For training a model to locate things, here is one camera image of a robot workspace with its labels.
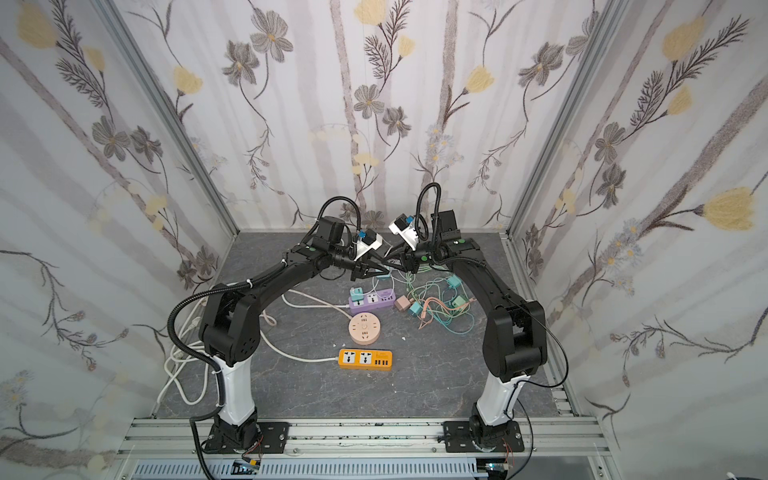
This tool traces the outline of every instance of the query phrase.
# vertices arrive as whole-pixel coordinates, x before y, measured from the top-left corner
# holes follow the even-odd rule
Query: table surface
[[[303,233],[241,233],[221,267],[220,281],[229,283],[253,277],[277,263],[281,254],[296,245]],[[488,261],[514,290],[515,286],[504,249],[497,233],[473,233]],[[334,277],[338,271],[324,274]],[[414,282],[423,285],[438,276],[438,271],[420,273]],[[380,281],[379,288],[390,288],[391,281]],[[297,290],[327,302],[348,302],[349,288],[371,290],[371,280],[350,282],[349,275],[336,281],[313,278]],[[396,283],[395,292],[406,292]],[[303,296],[288,293],[294,304],[313,304]],[[266,337],[278,349],[307,359],[335,357],[343,347],[360,348],[349,336],[349,320],[334,309],[297,309],[276,300],[266,308],[277,326],[262,321]],[[485,385],[488,369],[482,358],[485,314],[473,302],[475,325],[469,333],[456,335],[437,322],[419,330],[419,320],[393,308],[374,310],[381,321],[381,335],[370,348],[391,350],[392,371],[376,372],[339,368],[336,362],[303,363],[275,353],[261,342],[253,354],[251,386],[260,417],[461,417],[468,416]],[[455,319],[451,327],[467,330],[468,316]],[[188,364],[179,375],[187,398],[196,399],[203,385],[200,362]],[[533,377],[548,383],[543,369]],[[161,403],[158,418],[188,417],[210,411],[216,401],[216,387],[209,379],[202,402],[186,405],[171,386]],[[526,386],[520,393],[530,416],[556,416],[551,392]]]

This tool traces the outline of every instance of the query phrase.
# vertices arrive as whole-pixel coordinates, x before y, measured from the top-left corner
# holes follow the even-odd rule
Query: round power socket
[[[370,345],[381,333],[379,317],[372,313],[358,313],[349,321],[349,334],[358,345]]]

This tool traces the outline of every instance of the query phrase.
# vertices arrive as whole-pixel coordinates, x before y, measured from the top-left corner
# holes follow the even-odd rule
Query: yellow flower
[[[721,230],[749,230],[752,228],[753,196],[747,187],[733,188],[716,195],[698,207],[694,213],[709,220]]]
[[[96,70],[104,71],[104,54],[101,53],[101,50],[93,47],[83,47],[83,52],[85,52],[85,57],[91,65],[96,67]]]
[[[168,206],[168,199],[165,195],[151,195],[147,200],[147,206],[144,208],[144,212],[147,215],[155,215],[161,208]]]
[[[681,114],[689,109],[693,103],[694,101],[690,98],[690,89],[687,85],[683,85],[670,102],[670,106],[667,107],[667,113],[670,115]]]
[[[566,188],[563,191],[562,197],[558,198],[558,201],[554,202],[554,209],[558,212],[562,207],[565,207],[565,211],[570,214],[576,213],[576,194],[570,188]]]
[[[494,78],[491,76],[491,72],[485,67],[479,66],[472,70],[469,74],[469,80],[467,80],[467,91],[469,93],[479,93],[493,84]]]
[[[408,38],[405,35],[400,35],[400,42],[398,42],[397,45],[397,53],[400,54],[401,57],[407,57],[411,53],[413,53],[413,49],[416,47],[416,42],[413,40],[413,38]]]
[[[184,67],[176,67],[174,84],[185,95],[196,94],[203,87],[203,79]]]
[[[378,25],[386,17],[386,0],[362,0],[355,8],[355,16],[366,25]]]
[[[100,208],[96,210],[96,220],[100,222],[108,222],[109,220],[112,220],[112,216],[110,215],[109,210]]]
[[[704,30],[704,17],[699,17],[691,23],[683,23],[664,37],[661,51],[669,61],[678,61],[684,57],[699,41]]]
[[[96,219],[89,220],[88,229],[97,235],[101,235],[101,222]]]
[[[22,13],[16,22],[18,37],[35,48],[52,48],[56,45],[56,31],[43,11],[33,3],[23,3]]]
[[[375,167],[379,164],[379,159],[374,157],[368,152],[363,152],[355,155],[355,161],[359,164],[368,164],[371,167]]]
[[[563,192],[563,204],[565,205],[565,211],[573,215],[576,213],[576,193],[570,188],[566,188]]]

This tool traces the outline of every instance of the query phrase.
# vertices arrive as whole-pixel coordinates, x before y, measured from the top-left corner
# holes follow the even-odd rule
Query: wall
[[[503,229],[604,2],[117,4],[240,227],[382,228],[434,179]]]
[[[0,9],[0,476],[101,478],[230,236],[89,3]]]
[[[765,478],[765,2],[632,2],[515,244],[627,480]]]

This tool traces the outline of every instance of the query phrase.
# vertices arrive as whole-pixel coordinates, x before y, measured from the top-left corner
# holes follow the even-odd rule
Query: black cable
[[[224,403],[227,400],[226,393],[224,391],[224,375],[221,372],[221,368],[219,367],[219,364],[216,363],[213,357],[210,357],[208,355],[205,355],[204,353],[191,349],[184,342],[181,341],[179,336],[176,334],[176,317],[179,315],[179,312],[184,309],[185,306],[189,305],[195,300],[199,300],[201,298],[204,298],[209,295],[214,295],[216,293],[228,293],[228,292],[234,292],[236,290],[241,290],[243,288],[251,288],[251,286],[254,283],[262,283],[272,279],[274,276],[279,274],[283,270],[283,268],[285,268],[285,263],[281,263],[278,268],[276,268],[275,270],[271,270],[270,272],[267,272],[261,277],[251,279],[250,283],[240,282],[240,283],[235,283],[234,285],[222,286],[219,288],[206,290],[204,292],[195,293],[194,295],[189,296],[186,299],[179,302],[179,304],[176,305],[173,310],[171,310],[170,315],[168,315],[167,331],[168,331],[168,337],[170,338],[171,342],[179,350],[186,353],[187,355],[207,363],[211,367],[211,369],[213,369],[213,373],[216,375],[216,387],[218,388],[218,393],[219,393],[218,395],[219,398],[216,402],[216,408],[204,415],[190,417],[190,427],[192,428],[192,439],[194,440],[195,453],[197,453],[197,460],[200,463],[200,468],[202,468],[203,474],[205,475],[205,478],[207,478],[208,480],[216,480],[216,479],[211,475],[210,470],[208,470],[208,466],[205,464],[205,460],[203,458],[203,447],[200,445],[200,436],[197,434],[197,422],[202,422],[203,420],[212,419],[223,408]]]
[[[327,278],[327,277],[324,277],[324,276],[323,276],[323,272],[320,272],[320,273],[319,273],[319,275],[320,275],[320,278],[322,278],[323,280],[332,281],[332,280],[338,280],[339,278],[341,278],[342,276],[344,276],[344,273],[346,273],[346,270],[344,270],[344,269],[341,269],[341,273],[339,273],[339,275],[337,275],[337,276],[335,276],[335,277],[333,277],[333,278]]]
[[[563,352],[563,358],[565,359],[565,375],[563,375],[563,379],[561,381],[555,383],[554,385],[542,385],[541,383],[532,382],[531,380],[520,380],[520,383],[526,382],[526,383],[530,383],[531,385],[536,385],[536,386],[544,387],[546,389],[553,389],[555,387],[559,387],[560,385],[565,383],[565,380],[568,378],[568,368],[569,368],[568,367],[568,354],[565,352],[565,349],[563,348],[562,343],[560,343],[560,340],[558,340],[558,338],[556,336],[554,336],[554,333],[552,333],[552,331],[549,328],[547,328],[547,326],[545,324],[543,324],[538,318],[536,318],[533,315],[529,314],[528,316],[530,316],[532,319],[536,320],[539,325],[543,326],[544,329],[547,330],[547,333],[552,335],[552,338],[555,340],[555,342],[557,342],[558,346],[560,347],[560,350]]]
[[[429,239],[429,223],[427,223],[427,220],[424,218],[424,215],[419,214],[416,216],[415,220],[416,224],[413,226],[414,230],[416,230],[416,235],[419,237],[419,240],[424,241]],[[424,234],[422,235],[422,231],[419,229],[419,221],[423,223],[424,225]]]
[[[525,463],[520,466],[520,468],[513,473],[512,475],[507,477],[507,480],[510,478],[515,477],[518,473],[523,471],[523,468],[525,468],[528,465],[528,462],[531,461],[531,455],[533,455],[533,425],[531,424],[531,417],[528,416],[528,412],[525,411],[525,405],[523,405],[523,402],[520,401],[520,398],[518,397],[518,403],[520,404],[521,408],[523,409],[523,413],[525,414],[525,418],[528,420],[528,427],[531,429],[531,449],[528,450],[528,457],[525,459]]]
[[[442,194],[442,188],[440,187],[440,184],[437,182],[431,182],[422,188],[422,191],[419,194],[419,199],[416,201],[416,213],[414,215],[413,221],[415,222],[414,228],[416,229],[416,234],[419,236],[419,239],[427,240],[429,235],[427,234],[425,237],[422,237],[421,233],[419,232],[419,222],[417,221],[417,218],[421,215],[422,212],[422,200],[424,200],[424,197],[430,188],[435,189],[435,214],[432,216],[432,248],[437,248],[437,220],[438,213],[440,211],[440,195]]]
[[[326,202],[320,208],[320,212],[317,214],[317,220],[322,218],[323,214],[326,211],[326,208],[330,204],[332,204],[333,202],[335,202],[337,200],[344,200],[345,202],[347,202],[348,204],[350,204],[350,205],[352,205],[354,207],[354,209],[355,209],[355,219],[356,219],[355,227],[357,227],[357,231],[360,231],[360,225],[361,225],[361,219],[362,219],[361,216],[360,216],[360,207],[357,206],[357,204],[355,203],[354,200],[352,200],[351,198],[348,198],[348,197],[344,197],[342,195],[336,195],[335,197],[331,197],[328,200],[326,200]],[[310,239],[312,234],[315,233],[315,230],[317,230],[317,222],[315,222],[315,224],[312,225],[312,228],[310,229],[310,231],[307,232],[306,235],[304,235],[304,238],[301,239],[301,243],[306,243],[306,241]]]

